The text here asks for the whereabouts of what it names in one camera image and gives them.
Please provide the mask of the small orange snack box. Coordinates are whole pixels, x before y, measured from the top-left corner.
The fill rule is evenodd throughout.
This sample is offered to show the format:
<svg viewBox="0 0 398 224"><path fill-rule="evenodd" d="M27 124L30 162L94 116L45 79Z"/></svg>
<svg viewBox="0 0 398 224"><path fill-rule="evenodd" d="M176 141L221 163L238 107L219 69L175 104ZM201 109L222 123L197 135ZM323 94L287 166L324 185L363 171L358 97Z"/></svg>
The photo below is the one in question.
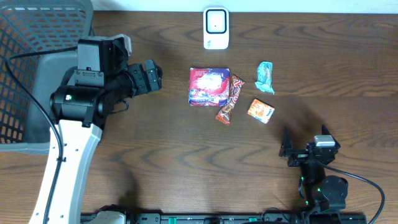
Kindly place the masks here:
<svg viewBox="0 0 398 224"><path fill-rule="evenodd" d="M258 99L254 99L248 109L248 115L256 118L260 122L267 124L273 115L275 108L259 101Z"/></svg>

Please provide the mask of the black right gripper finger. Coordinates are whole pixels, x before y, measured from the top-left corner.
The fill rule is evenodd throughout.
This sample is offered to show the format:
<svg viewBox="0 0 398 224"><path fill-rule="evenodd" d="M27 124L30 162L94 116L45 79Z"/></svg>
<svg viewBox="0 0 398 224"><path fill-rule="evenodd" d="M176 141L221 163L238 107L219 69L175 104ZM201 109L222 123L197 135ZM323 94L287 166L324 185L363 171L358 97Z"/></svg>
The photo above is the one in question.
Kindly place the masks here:
<svg viewBox="0 0 398 224"><path fill-rule="evenodd" d="M331 133L329 132L328 128L324 124L321 127L321 132L322 132L322 135L331 136Z"/></svg>
<svg viewBox="0 0 398 224"><path fill-rule="evenodd" d="M289 129L284 128L282 144L279 150L279 157L289 157L293 153L293 145L290 137Z"/></svg>

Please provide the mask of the red purple snack packet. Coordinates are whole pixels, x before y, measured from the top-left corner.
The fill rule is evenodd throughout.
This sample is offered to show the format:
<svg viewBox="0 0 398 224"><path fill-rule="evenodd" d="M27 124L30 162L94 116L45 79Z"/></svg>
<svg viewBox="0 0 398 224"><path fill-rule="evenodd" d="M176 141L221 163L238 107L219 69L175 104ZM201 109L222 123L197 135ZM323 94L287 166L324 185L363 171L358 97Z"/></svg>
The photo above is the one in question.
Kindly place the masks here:
<svg viewBox="0 0 398 224"><path fill-rule="evenodd" d="M190 106L224 106L229 98L228 68L191 68L188 88Z"/></svg>

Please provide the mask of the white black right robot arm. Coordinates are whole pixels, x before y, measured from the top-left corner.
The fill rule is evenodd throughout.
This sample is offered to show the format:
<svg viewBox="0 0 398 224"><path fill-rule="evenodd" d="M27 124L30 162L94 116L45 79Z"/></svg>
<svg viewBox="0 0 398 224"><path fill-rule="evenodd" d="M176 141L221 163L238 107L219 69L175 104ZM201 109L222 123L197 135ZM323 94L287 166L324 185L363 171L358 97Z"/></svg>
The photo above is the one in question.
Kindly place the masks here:
<svg viewBox="0 0 398 224"><path fill-rule="evenodd" d="M289 167L300 168L298 191L306 201L306 207L290 217L291 223L342 222L340 211L346 208L348 181L325 174L325 166L335 160L339 148L324 125L321 135L314 136L304 149L294 149L289 130L284 129L279 156L288 159Z"/></svg>

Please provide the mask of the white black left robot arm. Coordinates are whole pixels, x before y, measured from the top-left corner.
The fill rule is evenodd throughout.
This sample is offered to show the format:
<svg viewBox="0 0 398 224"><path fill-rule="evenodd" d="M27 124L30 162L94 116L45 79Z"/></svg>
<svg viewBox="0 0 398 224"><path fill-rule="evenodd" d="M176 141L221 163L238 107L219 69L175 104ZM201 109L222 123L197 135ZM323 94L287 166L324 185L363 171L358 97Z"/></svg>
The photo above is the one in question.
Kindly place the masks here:
<svg viewBox="0 0 398 224"><path fill-rule="evenodd" d="M107 116L126 98L162 87L153 61L128 63L131 40L84 37L77 45L74 84L63 82L50 96L54 117L50 147L31 223L79 223L88 171Z"/></svg>

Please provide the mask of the red orange candy bar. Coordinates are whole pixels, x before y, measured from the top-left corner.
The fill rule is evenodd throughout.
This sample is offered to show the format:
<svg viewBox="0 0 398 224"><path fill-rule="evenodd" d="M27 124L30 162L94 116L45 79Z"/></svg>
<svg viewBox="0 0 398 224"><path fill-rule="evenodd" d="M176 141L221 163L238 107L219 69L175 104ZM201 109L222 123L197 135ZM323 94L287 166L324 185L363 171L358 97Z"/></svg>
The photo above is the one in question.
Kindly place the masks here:
<svg viewBox="0 0 398 224"><path fill-rule="evenodd" d="M233 109L237 103L244 84L245 81L233 74L227 103L220 109L215 117L218 121L222 122L223 124L230 125Z"/></svg>

